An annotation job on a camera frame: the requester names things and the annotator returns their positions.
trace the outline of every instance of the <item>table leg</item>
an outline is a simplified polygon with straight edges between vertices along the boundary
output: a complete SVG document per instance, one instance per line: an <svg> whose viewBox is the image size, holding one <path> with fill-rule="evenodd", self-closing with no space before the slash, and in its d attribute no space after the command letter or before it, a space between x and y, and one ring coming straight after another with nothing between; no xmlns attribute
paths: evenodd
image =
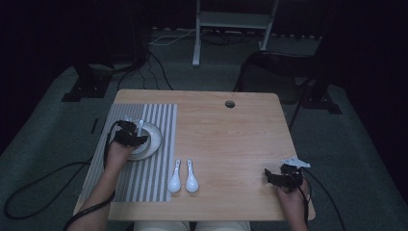
<svg viewBox="0 0 408 231"><path fill-rule="evenodd" d="M195 43L194 54L192 56L192 66L198 67L200 65L200 52L201 52L201 38L200 38L200 23L201 23L201 10L200 0L197 0L197 13L195 15Z"/></svg>
<svg viewBox="0 0 408 231"><path fill-rule="evenodd" d="M275 19L276 9L278 8L278 4L279 4L279 0L273 1L272 11L270 12L270 16L268 19L268 25L267 25L267 28L265 29L264 40L262 42L259 42L260 50L267 49L268 39L270 36L270 31L272 30L273 20Z"/></svg>

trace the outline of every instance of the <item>forearm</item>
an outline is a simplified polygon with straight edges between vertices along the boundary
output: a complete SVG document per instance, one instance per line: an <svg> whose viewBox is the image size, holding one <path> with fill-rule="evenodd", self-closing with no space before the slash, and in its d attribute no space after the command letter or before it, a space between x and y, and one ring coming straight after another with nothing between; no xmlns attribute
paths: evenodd
<svg viewBox="0 0 408 231"><path fill-rule="evenodd" d="M288 218L288 224L292 231L308 231L308 227L303 219Z"/></svg>
<svg viewBox="0 0 408 231"><path fill-rule="evenodd" d="M119 173L119 170L105 170L79 212L109 199L115 191ZM105 230L110 207L108 204L75 220L68 230Z"/></svg>

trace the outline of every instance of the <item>hand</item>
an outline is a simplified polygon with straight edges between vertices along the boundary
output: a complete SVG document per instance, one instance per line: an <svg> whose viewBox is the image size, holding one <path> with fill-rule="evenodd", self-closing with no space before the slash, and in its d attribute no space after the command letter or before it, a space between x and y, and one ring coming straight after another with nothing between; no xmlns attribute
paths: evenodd
<svg viewBox="0 0 408 231"><path fill-rule="evenodd" d="M109 144L105 170L115 169L120 171L127 162L129 155L136 148L135 146L123 146L116 141L111 142Z"/></svg>
<svg viewBox="0 0 408 231"><path fill-rule="evenodd" d="M293 231L307 230L307 226L304 220L305 204L302 193L299 189L295 189L292 192L285 193L281 188L276 187L276 195L279 198L283 212L289 225ZM303 180L300 189L303 190L307 196L307 181Z"/></svg>

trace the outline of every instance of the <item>chair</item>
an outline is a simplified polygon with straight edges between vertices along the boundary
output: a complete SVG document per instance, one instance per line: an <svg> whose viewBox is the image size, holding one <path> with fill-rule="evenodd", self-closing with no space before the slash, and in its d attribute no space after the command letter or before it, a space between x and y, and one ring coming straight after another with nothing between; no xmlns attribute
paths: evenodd
<svg viewBox="0 0 408 231"><path fill-rule="evenodd" d="M314 56L294 56L271 51L252 53L242 64L241 73L233 91L272 92L281 104L297 103L289 129L306 99L307 85L321 72L321 64ZM300 85L295 78L306 78Z"/></svg>

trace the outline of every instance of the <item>striped placemat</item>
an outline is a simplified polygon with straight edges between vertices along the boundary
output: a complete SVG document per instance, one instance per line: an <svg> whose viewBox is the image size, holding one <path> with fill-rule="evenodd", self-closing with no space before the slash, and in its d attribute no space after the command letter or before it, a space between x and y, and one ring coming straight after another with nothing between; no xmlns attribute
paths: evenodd
<svg viewBox="0 0 408 231"><path fill-rule="evenodd" d="M162 133L162 144L150 157L128 162L119 176L115 202L169 201L167 181L172 174L176 129L176 104L113 104L89 168L79 202L84 202L103 171L103 151L112 124L120 119L143 119L156 125Z"/></svg>

